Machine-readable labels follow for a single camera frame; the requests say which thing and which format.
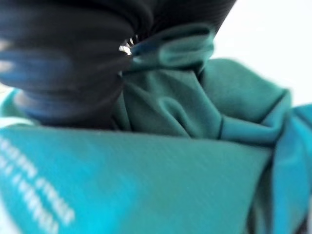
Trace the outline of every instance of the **crumpled fabric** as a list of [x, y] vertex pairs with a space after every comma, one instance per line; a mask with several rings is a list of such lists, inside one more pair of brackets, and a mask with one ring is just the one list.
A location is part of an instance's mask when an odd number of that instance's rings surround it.
[[[16, 119], [3, 127], [0, 196], [16, 226], [34, 234], [295, 233], [311, 192], [312, 105], [292, 109], [288, 90], [210, 59], [213, 38], [206, 24], [190, 24], [136, 45], [114, 132]], [[25, 118], [16, 93], [2, 103], [2, 120]], [[18, 164], [20, 155], [36, 170]], [[34, 215], [27, 192], [50, 223]]]

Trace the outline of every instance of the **teal fabric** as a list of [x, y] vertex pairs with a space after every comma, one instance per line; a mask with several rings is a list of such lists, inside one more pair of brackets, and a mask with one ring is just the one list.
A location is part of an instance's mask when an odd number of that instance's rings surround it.
[[114, 132], [25, 122], [11, 93], [1, 106], [0, 197], [16, 226], [295, 233], [311, 192], [312, 105], [292, 109], [288, 90], [210, 59], [213, 37], [190, 24], [135, 46]]

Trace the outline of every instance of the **teal cloth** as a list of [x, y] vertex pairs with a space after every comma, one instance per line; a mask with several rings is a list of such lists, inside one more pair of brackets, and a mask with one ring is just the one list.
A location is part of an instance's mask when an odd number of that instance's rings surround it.
[[16, 227], [295, 233], [311, 192], [312, 105], [292, 109], [288, 90], [210, 59], [213, 38], [190, 24], [135, 46], [114, 132], [25, 121], [12, 92], [0, 109], [0, 197]]

